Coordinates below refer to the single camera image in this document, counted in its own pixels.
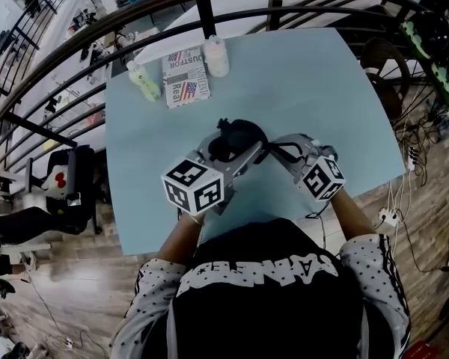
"electrical outlet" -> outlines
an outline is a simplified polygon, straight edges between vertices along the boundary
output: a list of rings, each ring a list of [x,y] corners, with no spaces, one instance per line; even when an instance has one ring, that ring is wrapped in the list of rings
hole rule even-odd
[[[65,346],[67,347],[67,349],[72,349],[73,348],[73,341],[70,338],[66,338],[65,339]]]
[[[390,224],[392,227],[397,225],[398,217],[394,210],[389,210],[383,207],[379,213],[378,217],[380,220],[384,221],[386,224]]]
[[[419,153],[414,147],[409,147],[407,155],[407,167],[409,171],[413,171],[416,167]]]

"chair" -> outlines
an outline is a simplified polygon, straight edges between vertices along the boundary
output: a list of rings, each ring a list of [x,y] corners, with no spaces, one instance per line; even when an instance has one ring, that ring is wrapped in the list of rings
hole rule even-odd
[[[401,72],[401,86],[398,92],[395,91],[392,83],[380,76],[389,59],[396,61]],[[411,83],[411,74],[404,57],[389,41],[373,38],[364,45],[361,53],[361,67],[371,81],[388,119],[393,121],[399,118],[403,111],[403,100]]]
[[[95,233],[100,234],[102,231],[101,227],[97,226],[94,155],[94,150],[89,146],[59,150],[50,155],[47,176],[51,174],[56,165],[68,167],[66,197],[63,200],[46,198],[46,210],[55,219],[58,231],[78,235],[86,229],[90,218],[93,219]],[[32,161],[29,159],[27,162],[25,187],[29,192],[32,185],[41,186],[44,182],[44,179],[38,179],[31,175]]]

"box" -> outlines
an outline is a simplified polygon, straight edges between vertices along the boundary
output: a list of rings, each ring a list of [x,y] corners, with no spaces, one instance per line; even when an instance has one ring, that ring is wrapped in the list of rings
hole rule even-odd
[[[198,46],[163,57],[162,67],[166,105],[169,108],[211,97]]]
[[[224,176],[191,159],[181,159],[162,174],[169,202],[198,215],[225,199]]]
[[[296,186],[308,199],[326,202],[344,186],[346,179],[331,157],[320,156]]]

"polka dot sleeve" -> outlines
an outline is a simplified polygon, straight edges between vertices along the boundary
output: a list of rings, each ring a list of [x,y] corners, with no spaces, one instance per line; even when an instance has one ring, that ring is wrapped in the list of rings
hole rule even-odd
[[[147,334],[176,294],[185,266],[154,259],[138,271],[133,299],[110,343],[110,359],[141,358]]]
[[[364,298],[387,320],[393,334],[395,357],[399,357],[407,347],[411,323],[389,238],[383,234],[355,237],[341,248],[340,258],[354,272]]]

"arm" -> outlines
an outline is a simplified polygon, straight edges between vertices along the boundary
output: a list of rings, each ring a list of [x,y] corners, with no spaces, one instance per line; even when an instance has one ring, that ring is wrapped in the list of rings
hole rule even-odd
[[[184,213],[162,248],[159,249],[157,258],[182,265],[187,264],[196,251],[203,219],[203,215],[195,217],[195,220],[199,222],[197,223],[190,215]]]
[[[375,233],[369,218],[358,208],[343,188],[331,199],[331,205],[347,241],[355,236]]]
[[[203,224],[203,218],[196,218]],[[183,214],[156,259],[138,271],[133,299],[110,343],[110,359],[141,358],[151,328],[164,316],[193,257],[201,225]]]
[[[347,240],[340,250],[341,262],[354,273],[364,296],[361,339],[366,344],[361,346],[368,348],[370,358],[378,357],[376,351],[383,355],[385,348],[389,358],[398,358],[407,347],[411,322],[389,238],[374,232],[369,219],[343,189],[331,202]],[[382,330],[383,320],[389,329]]]

